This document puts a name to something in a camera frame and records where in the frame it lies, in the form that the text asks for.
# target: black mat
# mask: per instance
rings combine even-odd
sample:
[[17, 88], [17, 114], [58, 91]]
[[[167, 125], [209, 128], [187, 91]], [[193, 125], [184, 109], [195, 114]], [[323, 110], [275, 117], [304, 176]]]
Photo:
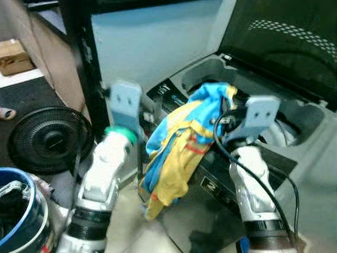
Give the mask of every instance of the black mat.
[[0, 89], [0, 106], [16, 110], [10, 121], [0, 120], [0, 167], [15, 167], [7, 152], [7, 141], [16, 123], [36, 109], [64, 105], [44, 77]]

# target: cardboard box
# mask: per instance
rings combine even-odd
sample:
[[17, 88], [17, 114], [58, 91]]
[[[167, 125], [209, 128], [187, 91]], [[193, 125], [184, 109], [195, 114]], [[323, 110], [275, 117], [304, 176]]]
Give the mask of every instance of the cardboard box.
[[0, 42], [0, 71], [2, 75], [12, 75], [33, 68], [34, 66], [19, 40]]

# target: fan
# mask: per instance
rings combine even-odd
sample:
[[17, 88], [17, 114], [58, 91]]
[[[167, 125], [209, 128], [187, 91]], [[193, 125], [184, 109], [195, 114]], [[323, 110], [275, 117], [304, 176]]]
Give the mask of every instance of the fan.
[[93, 143], [92, 127], [84, 116], [67, 107], [50, 106], [18, 122], [9, 138], [8, 152], [20, 169], [54, 174], [73, 167], [77, 148], [85, 158]]

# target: green ring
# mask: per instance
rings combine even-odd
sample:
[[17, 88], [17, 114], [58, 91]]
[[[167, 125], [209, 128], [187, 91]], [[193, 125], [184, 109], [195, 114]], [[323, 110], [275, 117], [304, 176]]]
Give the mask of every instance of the green ring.
[[105, 130], [104, 133], [108, 135], [110, 132], [116, 132], [124, 135], [125, 137], [128, 138], [128, 140], [132, 143], [132, 145], [137, 143], [137, 136], [134, 134], [134, 132], [130, 131], [127, 128], [124, 128], [122, 126], [108, 126]]

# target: yellow and blue cloth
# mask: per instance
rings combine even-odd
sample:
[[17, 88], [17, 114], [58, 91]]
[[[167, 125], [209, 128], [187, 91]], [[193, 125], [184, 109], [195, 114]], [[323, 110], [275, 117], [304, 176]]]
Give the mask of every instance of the yellow and blue cloth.
[[211, 119], [220, 116], [223, 98], [232, 105], [236, 92], [227, 83], [204, 83], [153, 132], [146, 144], [150, 162], [141, 182], [151, 194], [146, 219], [156, 218], [165, 206], [187, 193], [190, 177], [214, 141]]

